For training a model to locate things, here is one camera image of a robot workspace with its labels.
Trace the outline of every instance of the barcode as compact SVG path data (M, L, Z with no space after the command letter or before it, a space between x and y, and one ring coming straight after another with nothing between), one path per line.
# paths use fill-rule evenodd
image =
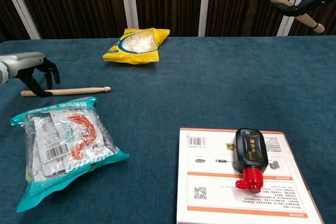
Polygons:
M206 187L194 187L194 199L206 199Z
M55 157L64 156L68 152L69 149L67 144L58 145L54 148L47 150L47 159L51 160Z
M190 136L188 137L188 144L205 145L206 137Z

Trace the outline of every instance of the fabric surface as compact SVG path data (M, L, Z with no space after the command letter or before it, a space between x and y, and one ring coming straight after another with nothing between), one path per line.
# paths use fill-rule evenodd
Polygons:
M284 132L325 222L336 223L336 36L171 37L159 48L159 62L138 66L102 60L116 41L0 44L0 54L45 53L59 68L54 88L112 86L95 95L96 108L131 155L17 214L27 186L25 132L9 119L80 96L21 97L24 84L10 79L0 87L1 223L175 223L180 127Z

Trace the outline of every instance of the packaged food bag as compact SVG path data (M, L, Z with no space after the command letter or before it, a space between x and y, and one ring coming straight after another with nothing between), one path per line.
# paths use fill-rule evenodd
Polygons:
M80 175L129 157L100 122L97 98L86 97L28 111L11 119L26 130L28 186L17 212L35 207Z
M157 49L169 35L168 29L125 29L124 35L103 55L104 61L144 64L159 61Z

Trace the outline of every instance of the black robotic finger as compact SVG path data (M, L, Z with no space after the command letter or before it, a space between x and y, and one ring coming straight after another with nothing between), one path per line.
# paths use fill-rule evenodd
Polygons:
M38 82L33 77L34 67L22 69L18 72L17 78L19 78L32 92L39 97L49 97L51 92L44 91Z
M47 87L48 89L52 89L53 85L52 85L52 79L51 79L51 72L49 70L49 68L47 68L44 65L40 65L36 67L39 71L44 73L44 77L46 78L47 81Z
M49 70L52 71L52 74L54 75L55 82L57 84L59 84L60 83L60 77L59 77L59 72L58 72L58 69L57 69L56 65L53 62L51 62L50 60L48 60L47 58L44 58L42 66L45 66Z
M38 84L38 82L34 79L34 77L32 76L32 78L27 82L25 83L27 85L27 87L29 87L30 90L32 90L32 92L39 96L39 97L49 97L51 96L53 93L51 92L46 92L44 91L41 86Z

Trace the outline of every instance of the white cardboard box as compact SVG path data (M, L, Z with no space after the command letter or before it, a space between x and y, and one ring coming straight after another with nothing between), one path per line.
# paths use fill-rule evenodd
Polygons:
M269 165L258 194L235 187L236 130L180 129L177 223L318 224L323 220L281 132L265 132Z

